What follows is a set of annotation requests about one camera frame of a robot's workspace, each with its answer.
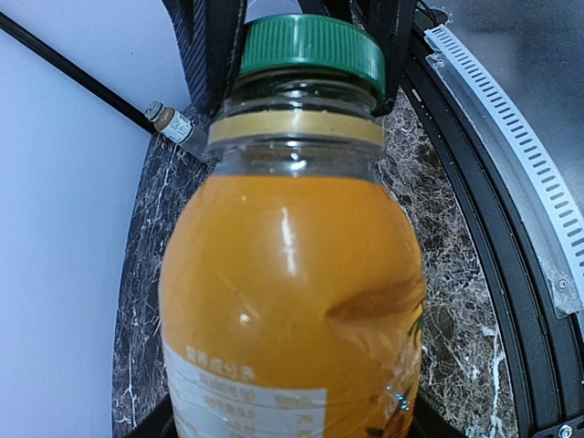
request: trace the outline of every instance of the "dark marble floor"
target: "dark marble floor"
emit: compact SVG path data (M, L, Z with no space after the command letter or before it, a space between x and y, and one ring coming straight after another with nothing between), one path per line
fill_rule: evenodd
M505 352L453 189L402 93L380 122L388 138L380 175L419 236L428 282L421 391L467 436L516 436ZM160 138L151 142L120 288L112 394L116 438L166 393L157 297L162 254L182 208L212 167Z

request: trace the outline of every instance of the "tan bottle ring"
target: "tan bottle ring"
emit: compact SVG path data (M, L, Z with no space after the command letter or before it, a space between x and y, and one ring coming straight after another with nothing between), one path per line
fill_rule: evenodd
M308 134L342 137L385 146L383 129L373 121L323 111L262 111L240 114L215 122L209 143L272 134Z

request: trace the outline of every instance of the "orange juice bottle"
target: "orange juice bottle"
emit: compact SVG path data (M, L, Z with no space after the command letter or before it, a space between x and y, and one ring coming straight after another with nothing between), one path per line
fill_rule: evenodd
M324 16L248 32L162 264L162 342L181 438L405 437L425 284L373 171L383 56Z

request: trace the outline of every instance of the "bottle cap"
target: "bottle cap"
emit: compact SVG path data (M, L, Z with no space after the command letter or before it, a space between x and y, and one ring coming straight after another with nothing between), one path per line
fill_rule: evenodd
M328 16L269 16L249 28L240 76L282 67L333 68L364 79L385 96L385 62L377 43Z
M162 105L160 102L155 100L144 111L144 115L146 116L146 119L148 119L151 122L154 122L161 117L163 111L164 111L164 105Z

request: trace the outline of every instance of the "metal bracket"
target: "metal bracket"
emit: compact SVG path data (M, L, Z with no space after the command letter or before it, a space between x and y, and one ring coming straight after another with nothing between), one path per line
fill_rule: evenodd
M547 429L534 433L531 438L582 438L584 437L584 415L573 418L568 422L556 424Z

